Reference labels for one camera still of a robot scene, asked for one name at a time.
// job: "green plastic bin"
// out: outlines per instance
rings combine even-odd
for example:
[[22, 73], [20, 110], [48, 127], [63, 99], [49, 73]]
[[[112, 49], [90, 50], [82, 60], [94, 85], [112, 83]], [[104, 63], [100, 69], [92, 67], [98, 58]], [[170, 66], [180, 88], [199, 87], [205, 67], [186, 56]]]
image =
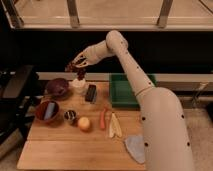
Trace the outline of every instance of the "green plastic bin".
[[[156, 85], [155, 76], [147, 74], [150, 80]], [[117, 108], [139, 108], [139, 104], [132, 91], [132, 88], [123, 73], [112, 73], [109, 75], [109, 92], [112, 107]]]

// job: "black wall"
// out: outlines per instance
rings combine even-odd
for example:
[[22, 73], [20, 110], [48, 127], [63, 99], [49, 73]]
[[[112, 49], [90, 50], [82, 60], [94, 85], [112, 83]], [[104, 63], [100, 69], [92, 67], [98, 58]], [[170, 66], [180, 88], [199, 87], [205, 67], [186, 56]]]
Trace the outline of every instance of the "black wall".
[[19, 48], [0, 3], [0, 70], [7, 67], [15, 68], [20, 62]]
[[[33, 64], [37, 71], [64, 71], [80, 51], [105, 39], [107, 32], [10, 30], [0, 11], [0, 63]], [[122, 32], [129, 51], [145, 72], [210, 73], [212, 32]], [[116, 57], [88, 67], [88, 72], [122, 72]]]

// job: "metal cup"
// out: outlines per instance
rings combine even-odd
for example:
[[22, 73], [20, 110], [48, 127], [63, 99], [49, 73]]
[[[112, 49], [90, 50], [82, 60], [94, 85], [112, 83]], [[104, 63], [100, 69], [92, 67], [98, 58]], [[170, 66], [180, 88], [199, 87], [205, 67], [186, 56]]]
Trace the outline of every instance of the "metal cup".
[[76, 112], [74, 110], [68, 110], [64, 113], [64, 118], [70, 125], [74, 125], [77, 120]]

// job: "grey cloth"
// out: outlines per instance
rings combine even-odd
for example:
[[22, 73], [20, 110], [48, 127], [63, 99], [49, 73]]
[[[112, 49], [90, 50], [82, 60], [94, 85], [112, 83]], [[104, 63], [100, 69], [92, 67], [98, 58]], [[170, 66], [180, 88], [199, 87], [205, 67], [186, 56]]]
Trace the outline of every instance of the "grey cloth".
[[145, 162], [144, 140], [142, 135], [130, 135], [125, 140], [126, 149], [138, 163]]

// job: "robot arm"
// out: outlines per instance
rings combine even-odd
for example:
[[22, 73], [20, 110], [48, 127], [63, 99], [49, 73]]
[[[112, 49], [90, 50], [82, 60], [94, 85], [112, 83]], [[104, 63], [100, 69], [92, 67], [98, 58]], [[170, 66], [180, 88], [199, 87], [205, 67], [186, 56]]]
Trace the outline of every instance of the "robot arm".
[[73, 62], [81, 68], [114, 55], [118, 57], [141, 108], [147, 169], [194, 171], [179, 99], [172, 91], [153, 85], [128, 52], [128, 43], [118, 31], [109, 32], [105, 41], [87, 47]]

